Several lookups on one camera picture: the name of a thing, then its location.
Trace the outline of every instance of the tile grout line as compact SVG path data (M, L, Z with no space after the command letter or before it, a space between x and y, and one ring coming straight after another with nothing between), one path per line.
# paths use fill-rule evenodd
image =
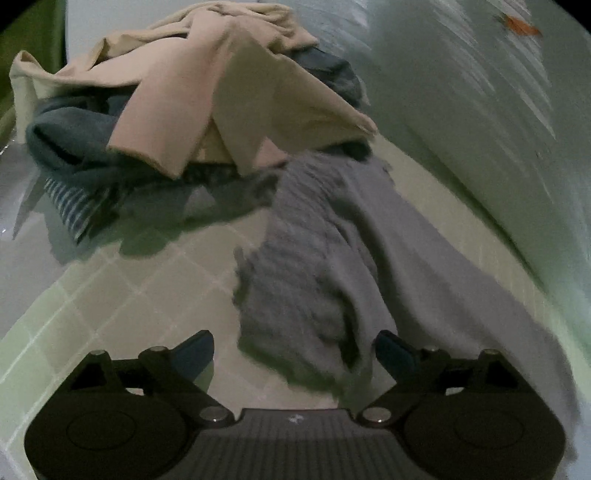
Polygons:
M98 274L104 269L106 268L106 264L102 265L93 275L91 275L87 281L85 281L79 288L76 289L76 291L81 290L83 287L85 287L87 284L89 284L96 276L98 276ZM15 359L12 361L12 363L10 364L10 366L7 368L7 370L4 372L4 374L2 375L2 377L0 377L0 384L4 383L4 381L6 380L7 376L10 374L10 372L14 369L14 366L17 364L17 362L23 357L23 355L30 349L30 347L35 343L35 341L39 338L39 336L45 331L45 329L47 328L47 326L52 322L52 320L59 314L61 313L64 308L71 304L74 308L76 308L76 305L73 303L73 298L69 297L68 295L66 295L66 301L49 317L49 319L42 325L41 328L39 328L39 330L37 331L37 333L35 333L34 335L31 336L30 332L30 338L29 341L27 343L27 345L25 345L25 347L21 350L21 352L19 352L19 354L15 357Z
M85 351L88 349L88 347L92 344L93 341L95 340L100 340L100 338L98 338L98 335L93 334L91 335L90 339L74 354L72 355L72 357L70 358L70 360L68 360L68 363L60 370L60 372L53 378L52 382L47 386L47 388L44 390L44 392L40 395L39 399L37 399L37 401L33 404L33 406L29 409L29 411L25 414L22 422L20 423L20 425L15 429L15 431L13 432L12 436L8 439L7 441L7 449L10 448L10 446L12 445L12 443L14 442L15 438L18 436L18 434L21 432L21 430L24 428L24 426L28 423L28 421L31 419L32 412L35 411L35 409L44 401L47 401L49 399L49 397L52 395L52 389L55 386L56 383L60 382L61 379L65 376L67 376L68 372L72 370L73 366L74 366L74 361Z
M231 228L229 225L225 225L225 226L230 231L232 231L234 234L236 234L237 236L239 236L240 238L242 238L243 240L245 240L246 243L251 248L254 248L253 243L244 234L242 234L241 232L237 231L234 228ZM235 269L234 265L231 266L231 267L229 267L229 268L227 268L226 270L224 270L218 276L215 276L215 275L211 274L207 269L205 269L202 265L199 265L197 262L193 261L193 259L191 259L190 257L188 257L186 255L186 253L178 245L176 245L174 242L171 242L170 239L166 238L165 235L163 235L161 232L156 231L156 233L158 233L159 236L162 237L163 240L169 242L169 244L173 247L173 249L177 253L177 255L174 255L169 260L167 260L166 262L163 262L160 265L160 268L162 266L164 266L164 265L167 265L169 263L172 263L174 260L176 260L176 259L178 259L180 257L183 257L185 260L187 260L188 262L190 262L191 264L193 264L194 266L196 266L197 268L199 268L199 270L204 274L204 276L211 282L208 285L208 287L205 288L197 296L197 298L195 298L195 300L193 302L191 302L179 314L179 317L183 317L195 304L197 304L198 302L200 302L201 300L203 300L216 287L219 288L220 290L224 291L227 294L229 293L229 289L226 288L226 286L223 284L223 279L225 279L226 276L232 270ZM117 270L116 271L117 274L122 277L122 279L124 280L124 282L126 282L126 284L128 285L128 287L130 288L130 290L134 293L134 295L133 296L130 296L130 298L128 298L119 307L117 307L114 310L113 314L109 317L109 319L103 325L101 325L98 329L94 330L90 325L88 325L87 321L84 319L84 315L82 315L82 313L80 312L80 310L78 309L78 307L74 303L74 299L76 297L76 293L80 292L88 284L90 284L96 277L99 276L99 274L103 270L105 270L107 268L107 266L114 264L115 261L118 258L121 258L121 256L118 253L116 255L114 255L113 257L107 257L102 252L102 250L98 250L98 254L102 257L102 259L105 261L105 263L103 265L101 265L92 275L90 275L86 279L85 282L83 282L81 285L79 285L78 288L75 289L71 294L66 291L66 289L61 285L61 283L60 283L59 280L56 282L58 284L58 288L60 289L60 291L62 293L64 293L64 296L66 298L66 301L54 312L54 314L48 319L48 321L45 322L45 324L43 324L43 326L38 330L38 332L33 337L30 338L30 340L27 343L26 347L19 353L19 355L17 355L17 357L15 358L15 360L13 361L13 363L11 364L11 366L7 369L7 371L2 376L2 379L0 380L0 384L5 381L6 377L13 370L14 365L18 362L18 360L20 358L22 358L22 356L29 349L35 347L36 340L39 338L39 336L42 334L42 332L45 331L45 329L52 322L52 320L54 320L54 318L57 317L57 315L59 313L61 313L67 305L71 305L72 308L75 309L75 311L76 311L76 313L77 313L77 315L78 315L79 320L81 321L81 323L84 324L88 328L88 331L90 332L90 339L76 352L76 354L74 354L72 356L72 358L69 360L69 362L66 364L66 366L64 368L62 368L62 370L57 375L52 375L52 380L49 383L49 385L46 387L45 391L42 393L42 395L39 397L39 399L33 404L33 406L29 409L29 411L24 415L23 420L21 421L21 424L15 429L15 431L12 434L12 436L9 438L8 442L6 443L5 448L4 448L4 451L8 455L9 455L8 449L12 446L15 438L20 434L21 430L24 428L24 426L28 423L28 421L30 420L30 418L33 416L32 415L32 412L37 409L37 407L41 404L41 402L46 401L49 398L49 396L51 395L52 388L64 376L64 373L67 373L67 371L71 369L71 367L73 366L74 360L77 359L80 356L80 354L85 349L88 349L88 347L94 341L96 341L96 340L98 340L100 342L102 341L102 338L100 336L100 333L104 331L104 329L105 329L105 327L107 327L107 325L109 325L109 324L112 323L113 319L116 318L116 315L123 309L124 306L126 306L133 298L135 298L135 296L142 295L142 296L145 297L145 288L142 288L142 287L138 288L135 284L131 283L123 274L121 274L119 272L119 270ZM149 276L146 280L144 280L144 282L142 283L142 285L147 285L156 276L156 274L158 273L158 270L156 270L151 276ZM162 312L160 309L158 309L158 307L154 306L152 303L150 303L150 305L154 308L154 310L155 310L155 312L157 314L162 315L162 317L166 318L171 323L171 327L166 331L165 334L162 335L161 338L164 338L172 329L178 328L178 326L172 321L172 319L168 315L166 315L164 312Z

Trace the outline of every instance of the gray towel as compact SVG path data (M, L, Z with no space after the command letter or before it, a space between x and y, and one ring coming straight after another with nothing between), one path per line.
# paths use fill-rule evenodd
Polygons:
M495 348L573 432L575 387L556 339L408 204L374 158L290 162L265 241L238 273L240 345L291 380L321 380L356 408L390 386L372 358L381 329L458 357Z

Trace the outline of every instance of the gray cloth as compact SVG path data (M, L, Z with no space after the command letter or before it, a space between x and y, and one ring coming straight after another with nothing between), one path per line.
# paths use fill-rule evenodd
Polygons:
M27 128L27 145L50 179L94 191L163 177L147 163L106 149L133 88L90 88L48 100Z
M270 206L281 172L269 168L213 186L154 183L134 189L115 210L163 228L187 221L230 220Z
M458 357L495 348L571 438L576 392L556 339L395 191L380 161L307 154L290 162L264 243L238 257L241 348L291 380L322 379L356 408L390 386L378 381L372 355L382 329Z

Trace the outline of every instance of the floor tile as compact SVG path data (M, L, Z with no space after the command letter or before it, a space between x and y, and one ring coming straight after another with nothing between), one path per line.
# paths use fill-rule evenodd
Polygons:
M239 376L215 367L207 394L215 398L238 417L243 408L260 408L259 392Z
M55 373L67 365L70 358L90 340L91 331L82 323L77 310L68 304L50 321L35 340Z
M65 292L57 286L46 290L20 318L31 337L53 317L67 301Z
M232 227L247 237L254 245L259 245L265 238L268 221L269 211L259 209L232 222Z
M145 294L168 318L175 321L212 284L188 258L180 256L166 264L145 286Z
M29 463L27 454L25 453L25 432L26 430L23 429L18 433L17 437L12 441L8 453L18 464L22 472L27 475L27 478L32 480L35 478L35 474L33 472L33 467L31 467L31 464Z
M105 264L105 257L99 252L87 260L76 260L60 277L59 283L68 295L73 295Z
M22 322L17 322L0 340L0 378L14 363L18 355L30 341L28 330Z
M217 277L236 265L234 250L241 245L249 244L228 227L215 225L203 232L186 255Z
M217 363L222 370L231 371L245 382L261 391L277 374L265 365L255 362L237 348L228 348Z
M2 407L0 408L0 441L6 443L8 439L16 432L25 416L25 411L20 404L18 393L13 389L14 380L10 379L0 383L0 398Z
M158 314L143 295L134 296L100 331L112 358L135 358L154 346L170 327L170 321Z
M121 252L113 264L129 282L140 288L177 252L164 237L148 231L136 238L126 252Z
M209 330L215 342L216 352L236 348L240 332L238 310L230 295L213 288L180 319L178 328L186 337L199 330Z
M90 328L98 330L131 293L116 267L108 265L76 294L73 302Z
M53 373L45 357L35 347L28 348L0 386L3 437L11 429L15 431L15 424L18 426L23 414L31 410L52 380Z

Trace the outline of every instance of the metal screw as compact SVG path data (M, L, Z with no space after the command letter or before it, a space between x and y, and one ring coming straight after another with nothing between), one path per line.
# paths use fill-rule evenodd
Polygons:
M392 417L390 411L383 407L366 408L362 415L365 420L370 421L371 423L383 423Z
M224 407L205 407L201 412L199 412L199 416L205 420L210 421L212 423L217 423L219 421L225 420L230 412L227 408Z

